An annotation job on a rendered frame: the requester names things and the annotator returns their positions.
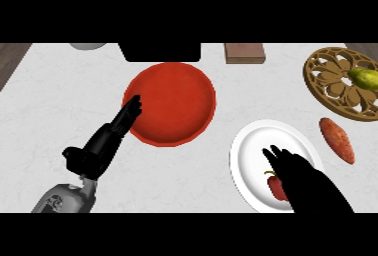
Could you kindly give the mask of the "black appliance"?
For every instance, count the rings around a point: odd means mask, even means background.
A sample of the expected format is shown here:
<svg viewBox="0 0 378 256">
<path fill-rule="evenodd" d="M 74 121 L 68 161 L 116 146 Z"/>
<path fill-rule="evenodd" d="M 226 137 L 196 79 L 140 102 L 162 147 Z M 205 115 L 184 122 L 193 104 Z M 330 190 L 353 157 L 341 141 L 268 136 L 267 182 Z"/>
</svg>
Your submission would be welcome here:
<svg viewBox="0 0 378 256">
<path fill-rule="evenodd" d="M 198 62 L 199 43 L 119 43 L 128 62 Z"/>
</svg>

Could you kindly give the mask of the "grey round container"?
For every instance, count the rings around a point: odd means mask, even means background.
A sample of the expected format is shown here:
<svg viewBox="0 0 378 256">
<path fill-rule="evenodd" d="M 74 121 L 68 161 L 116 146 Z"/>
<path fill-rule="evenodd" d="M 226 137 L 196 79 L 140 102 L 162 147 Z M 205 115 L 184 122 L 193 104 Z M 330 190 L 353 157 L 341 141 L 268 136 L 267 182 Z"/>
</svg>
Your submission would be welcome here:
<svg viewBox="0 0 378 256">
<path fill-rule="evenodd" d="M 69 45 L 81 51 L 99 49 L 106 43 L 69 43 Z"/>
</svg>

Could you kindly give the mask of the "red bowl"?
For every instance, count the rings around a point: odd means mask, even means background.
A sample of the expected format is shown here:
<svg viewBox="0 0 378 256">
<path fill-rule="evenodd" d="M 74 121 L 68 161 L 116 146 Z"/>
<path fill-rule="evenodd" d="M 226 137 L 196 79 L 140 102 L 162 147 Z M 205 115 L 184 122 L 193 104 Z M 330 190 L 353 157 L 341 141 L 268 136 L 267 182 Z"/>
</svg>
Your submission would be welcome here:
<svg viewBox="0 0 378 256">
<path fill-rule="evenodd" d="M 215 90 L 205 73 L 192 65 L 165 62 L 133 78 L 122 102 L 140 96 L 141 114 L 131 134 L 155 147 L 175 147 L 205 131 L 215 112 Z"/>
</svg>

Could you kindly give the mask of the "brown wooden block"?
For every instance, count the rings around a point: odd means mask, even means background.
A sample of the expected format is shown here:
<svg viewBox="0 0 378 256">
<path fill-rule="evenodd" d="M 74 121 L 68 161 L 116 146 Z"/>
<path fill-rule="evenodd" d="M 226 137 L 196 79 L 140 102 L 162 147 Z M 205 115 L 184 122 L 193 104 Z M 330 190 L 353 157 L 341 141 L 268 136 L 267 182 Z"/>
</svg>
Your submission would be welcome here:
<svg viewBox="0 0 378 256">
<path fill-rule="evenodd" d="M 226 43 L 224 52 L 227 64 L 263 64 L 265 61 L 261 43 Z"/>
</svg>

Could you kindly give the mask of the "brown carved wooden trivet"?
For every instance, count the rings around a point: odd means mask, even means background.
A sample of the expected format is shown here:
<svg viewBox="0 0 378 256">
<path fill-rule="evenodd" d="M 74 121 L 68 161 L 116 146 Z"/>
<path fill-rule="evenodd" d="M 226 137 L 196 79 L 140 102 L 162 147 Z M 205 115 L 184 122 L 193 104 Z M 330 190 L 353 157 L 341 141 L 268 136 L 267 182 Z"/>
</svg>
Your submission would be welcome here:
<svg viewBox="0 0 378 256">
<path fill-rule="evenodd" d="M 344 82 L 353 68 L 378 71 L 378 62 L 351 49 L 320 48 L 304 62 L 304 82 L 332 112 L 356 121 L 378 121 L 378 90 L 364 90 L 353 82 Z"/>
</svg>

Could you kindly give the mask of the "white plate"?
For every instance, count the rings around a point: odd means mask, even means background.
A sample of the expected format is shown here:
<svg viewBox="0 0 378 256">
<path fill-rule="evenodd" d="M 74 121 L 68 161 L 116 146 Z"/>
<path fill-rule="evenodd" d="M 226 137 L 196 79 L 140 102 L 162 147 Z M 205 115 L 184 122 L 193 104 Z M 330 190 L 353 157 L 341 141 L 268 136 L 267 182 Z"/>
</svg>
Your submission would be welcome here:
<svg viewBox="0 0 378 256">
<path fill-rule="evenodd" d="M 251 122 L 234 136 L 229 152 L 232 178 L 246 203 L 258 213 L 292 213 L 291 204 L 274 198 L 267 185 L 271 174 L 265 171 L 273 168 L 263 149 L 271 145 L 298 154 L 323 171 L 317 151 L 301 132 L 289 124 L 264 119 Z"/>
</svg>

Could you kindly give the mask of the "orange sweet potato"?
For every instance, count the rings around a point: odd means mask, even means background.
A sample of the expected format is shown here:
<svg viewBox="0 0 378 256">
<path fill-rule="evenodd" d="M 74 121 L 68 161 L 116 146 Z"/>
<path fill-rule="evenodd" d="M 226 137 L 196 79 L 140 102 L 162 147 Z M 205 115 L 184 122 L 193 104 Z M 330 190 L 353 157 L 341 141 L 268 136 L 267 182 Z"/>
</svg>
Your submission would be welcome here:
<svg viewBox="0 0 378 256">
<path fill-rule="evenodd" d="M 323 139 L 336 156 L 350 164 L 354 164 L 354 151 L 344 129 L 329 118 L 319 120 L 319 128 Z"/>
</svg>

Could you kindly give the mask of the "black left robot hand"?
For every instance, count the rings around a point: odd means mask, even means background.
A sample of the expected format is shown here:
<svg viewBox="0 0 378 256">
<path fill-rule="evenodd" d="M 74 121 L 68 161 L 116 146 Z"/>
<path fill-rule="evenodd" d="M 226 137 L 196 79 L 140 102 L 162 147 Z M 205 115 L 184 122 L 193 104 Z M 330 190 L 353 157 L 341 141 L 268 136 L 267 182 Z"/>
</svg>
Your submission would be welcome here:
<svg viewBox="0 0 378 256">
<path fill-rule="evenodd" d="M 94 132 L 82 148 L 68 147 L 62 155 L 66 169 L 90 180 L 97 180 L 112 162 L 121 141 L 141 114 L 140 96 L 134 95 L 122 106 L 110 123 Z"/>
</svg>

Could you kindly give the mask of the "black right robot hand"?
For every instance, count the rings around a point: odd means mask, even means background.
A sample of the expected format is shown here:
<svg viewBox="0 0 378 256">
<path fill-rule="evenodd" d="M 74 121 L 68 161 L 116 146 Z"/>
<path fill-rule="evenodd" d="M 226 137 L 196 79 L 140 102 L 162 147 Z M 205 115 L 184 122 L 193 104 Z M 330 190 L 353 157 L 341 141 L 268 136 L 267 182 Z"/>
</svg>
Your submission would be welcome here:
<svg viewBox="0 0 378 256">
<path fill-rule="evenodd" d="M 282 182 L 282 189 L 297 214 L 351 214 L 353 208 L 333 182 L 304 157 L 274 145 L 264 157 Z"/>
</svg>

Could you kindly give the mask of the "yellow green mango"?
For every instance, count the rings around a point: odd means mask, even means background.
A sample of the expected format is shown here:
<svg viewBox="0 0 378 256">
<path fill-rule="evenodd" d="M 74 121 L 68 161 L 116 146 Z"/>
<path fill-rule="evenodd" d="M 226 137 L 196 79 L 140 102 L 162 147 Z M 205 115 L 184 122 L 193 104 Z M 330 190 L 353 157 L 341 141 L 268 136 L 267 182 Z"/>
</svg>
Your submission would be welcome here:
<svg viewBox="0 0 378 256">
<path fill-rule="evenodd" d="M 347 75 L 357 87 L 364 90 L 378 90 L 378 71 L 354 68 Z"/>
</svg>

